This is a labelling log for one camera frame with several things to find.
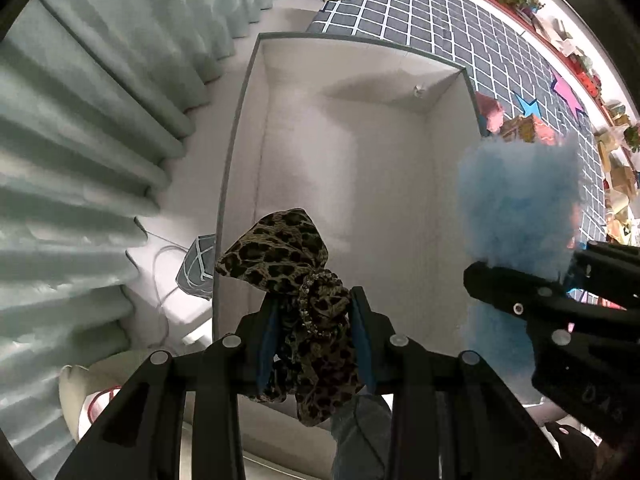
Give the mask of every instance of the pink star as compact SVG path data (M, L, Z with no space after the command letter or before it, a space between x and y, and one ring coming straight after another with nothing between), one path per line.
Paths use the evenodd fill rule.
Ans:
M578 112L585 113L584 108L582 108L580 101L576 98L574 91L571 90L569 83L565 81L554 69L551 69L551 72L553 73L554 78L556 78L556 80L551 83L551 89L566 101L569 110L571 110L571 113L577 120Z

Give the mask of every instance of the silver bolt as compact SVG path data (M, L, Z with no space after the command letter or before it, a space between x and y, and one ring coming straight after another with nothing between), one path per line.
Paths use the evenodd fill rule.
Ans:
M554 330L551 334L551 341L558 346L567 346L571 342L571 334L562 329Z
M162 351L153 352L151 354L151 364L154 364L154 365L164 364L168 358L169 358L169 354L167 352L162 352Z
M476 366L480 362L480 356L471 350L463 352L462 360L469 366Z
M409 344L409 338L404 334L393 334L389 338L389 342L393 346L407 346Z
M225 346L226 348L235 348L237 347L240 343L242 342L242 339L240 339L237 335L235 334L231 334L226 336L223 340L222 340L222 346Z

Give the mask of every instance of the blue fluffy object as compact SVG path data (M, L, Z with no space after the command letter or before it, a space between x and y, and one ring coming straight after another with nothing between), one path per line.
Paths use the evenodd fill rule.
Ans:
M577 146L487 139L460 163L458 197L467 250L474 260L548 280L567 272L580 202ZM533 350L525 323L473 304L462 335L521 402L538 402L530 377Z

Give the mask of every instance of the green curtain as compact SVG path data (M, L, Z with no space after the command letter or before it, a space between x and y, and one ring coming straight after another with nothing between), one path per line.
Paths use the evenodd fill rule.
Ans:
M233 38L272 0L31 0L0 43L0 428L38 479L74 443L58 373L129 346L134 218Z

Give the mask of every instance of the leopard print fabric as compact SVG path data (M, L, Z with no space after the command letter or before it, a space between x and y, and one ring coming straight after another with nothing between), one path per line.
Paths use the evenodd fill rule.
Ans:
M222 276L283 295L280 360L256 400L282 402L293 394L306 426L329 418L362 387L346 310L350 293L324 269L328 257L311 218L290 209L262 218L216 263Z

